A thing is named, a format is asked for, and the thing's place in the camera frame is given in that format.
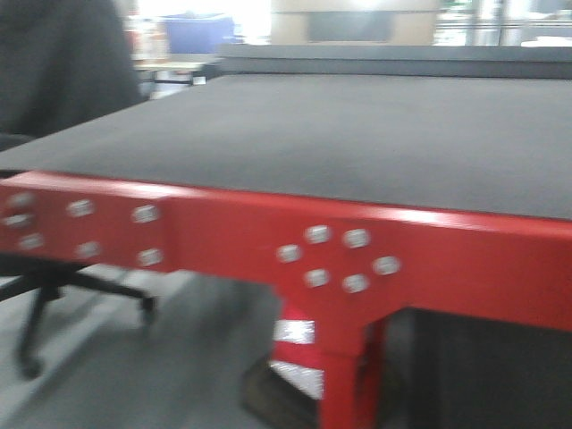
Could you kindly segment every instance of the white reflective strip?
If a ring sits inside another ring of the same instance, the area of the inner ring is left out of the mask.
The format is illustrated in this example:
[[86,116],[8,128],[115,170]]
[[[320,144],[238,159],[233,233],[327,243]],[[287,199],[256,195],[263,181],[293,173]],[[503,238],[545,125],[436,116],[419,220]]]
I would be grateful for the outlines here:
[[314,344],[314,321],[279,320],[274,326],[274,341]]
[[271,360],[270,367],[284,380],[313,400],[324,396],[324,370]]

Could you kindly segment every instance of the blue container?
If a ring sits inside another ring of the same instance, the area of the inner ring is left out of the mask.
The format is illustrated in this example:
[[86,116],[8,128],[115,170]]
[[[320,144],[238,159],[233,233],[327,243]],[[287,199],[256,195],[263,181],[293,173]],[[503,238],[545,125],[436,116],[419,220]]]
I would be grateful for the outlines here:
[[171,54],[212,54],[223,43],[235,43],[234,21],[229,15],[201,18],[164,17]]

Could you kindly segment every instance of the bolt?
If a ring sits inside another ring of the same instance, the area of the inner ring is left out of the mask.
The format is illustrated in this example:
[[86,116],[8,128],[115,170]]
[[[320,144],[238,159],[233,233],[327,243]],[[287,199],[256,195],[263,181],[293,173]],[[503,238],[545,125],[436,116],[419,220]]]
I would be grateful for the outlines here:
[[363,274],[354,274],[343,279],[342,285],[347,293],[358,293],[367,289],[369,280]]
[[71,217],[83,217],[96,212],[95,205],[88,199],[81,199],[70,203],[67,207],[68,215]]
[[10,208],[26,208],[34,204],[36,198],[31,192],[20,192],[8,198],[8,206]]
[[30,234],[20,239],[19,246],[22,250],[32,250],[44,246],[44,236],[42,234]]
[[157,265],[163,262],[163,252],[158,248],[143,250],[139,252],[138,260],[141,266]]
[[134,223],[149,223],[156,221],[159,217],[159,209],[152,205],[137,207],[131,215]]
[[302,249],[295,244],[288,244],[278,248],[276,256],[284,264],[296,262],[302,257]]
[[90,259],[99,255],[101,248],[96,241],[89,241],[76,247],[75,253],[81,259]]
[[304,236],[310,244],[325,243],[332,237],[332,230],[326,225],[311,226],[306,229]]
[[396,257],[380,257],[374,261],[374,272],[379,275],[391,275],[401,269],[401,262]]
[[33,214],[15,214],[14,216],[4,218],[3,223],[8,228],[16,230],[30,226],[33,220]]
[[343,243],[348,248],[364,248],[370,241],[369,232],[366,230],[351,230],[343,234]]
[[324,269],[308,271],[304,275],[304,280],[306,284],[311,288],[318,288],[324,286],[330,281],[330,273]]

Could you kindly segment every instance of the gray floor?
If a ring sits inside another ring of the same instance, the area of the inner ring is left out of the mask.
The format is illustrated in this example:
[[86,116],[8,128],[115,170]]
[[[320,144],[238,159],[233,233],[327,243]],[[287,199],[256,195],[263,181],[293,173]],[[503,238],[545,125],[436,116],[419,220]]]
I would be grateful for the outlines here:
[[240,378],[270,348],[271,291],[190,273],[126,282],[160,297],[153,328],[141,329],[129,299],[68,289],[49,308],[38,342],[46,370],[32,382],[11,355],[31,294],[2,304],[0,427],[266,428],[240,407]]

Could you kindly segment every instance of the gray table top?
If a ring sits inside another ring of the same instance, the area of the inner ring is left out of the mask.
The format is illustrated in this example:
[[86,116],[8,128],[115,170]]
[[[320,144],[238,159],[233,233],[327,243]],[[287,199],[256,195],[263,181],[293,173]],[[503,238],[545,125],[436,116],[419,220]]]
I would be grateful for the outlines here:
[[0,154],[72,172],[572,219],[565,80],[241,75]]

